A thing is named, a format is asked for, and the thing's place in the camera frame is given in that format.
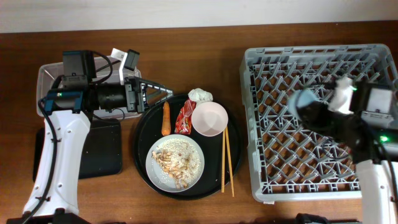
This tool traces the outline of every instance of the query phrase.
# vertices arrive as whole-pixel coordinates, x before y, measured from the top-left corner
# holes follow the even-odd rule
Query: red wrapper
[[[195,109],[197,103],[192,100],[187,100],[184,106],[181,108],[175,122],[175,134],[191,134],[192,128],[192,112]]]

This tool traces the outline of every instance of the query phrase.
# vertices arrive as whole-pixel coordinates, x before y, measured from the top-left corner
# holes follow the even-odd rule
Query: gray dish rack
[[[394,83],[398,74],[382,44],[248,49],[239,69],[248,127],[253,197],[263,203],[360,198],[344,145],[303,129],[287,112],[295,90],[310,86],[322,101],[333,90],[321,83],[343,75],[354,81]]]

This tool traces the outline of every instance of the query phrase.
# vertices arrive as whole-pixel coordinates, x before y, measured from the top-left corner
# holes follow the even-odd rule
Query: wooden chopstick
[[[225,136],[226,136],[226,148],[227,148],[226,151],[228,153],[229,179],[231,180],[232,197],[235,197],[235,194],[234,194],[234,179],[233,179],[233,174],[232,174],[231,151],[229,150],[228,127],[225,128]]]
[[[223,156],[222,156],[222,173],[221,173],[221,193],[224,193],[225,185],[225,130],[223,131]]]

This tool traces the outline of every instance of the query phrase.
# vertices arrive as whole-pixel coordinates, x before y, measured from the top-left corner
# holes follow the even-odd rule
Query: pink bowl
[[[227,124],[228,114],[218,103],[202,103],[193,110],[192,126],[204,136],[213,137],[222,133]]]

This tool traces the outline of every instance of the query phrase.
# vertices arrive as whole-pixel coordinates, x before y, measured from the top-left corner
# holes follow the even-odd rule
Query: brown tabletop
[[[234,113],[247,144],[239,66],[251,47],[386,44],[398,60],[398,22],[352,22],[186,29],[97,30],[0,34],[0,223],[20,217],[33,188],[35,134],[44,126],[36,113],[36,82],[41,65],[61,62],[62,51],[90,49],[110,54],[113,47],[141,53],[142,77],[175,93],[192,88],[212,92]],[[178,201],[161,196],[141,179],[132,159],[138,119],[122,122],[123,171],[79,180],[80,216],[93,223],[253,222],[273,223],[298,213],[330,220],[361,219],[360,200],[278,202],[263,205],[251,195],[247,153],[226,193]]]

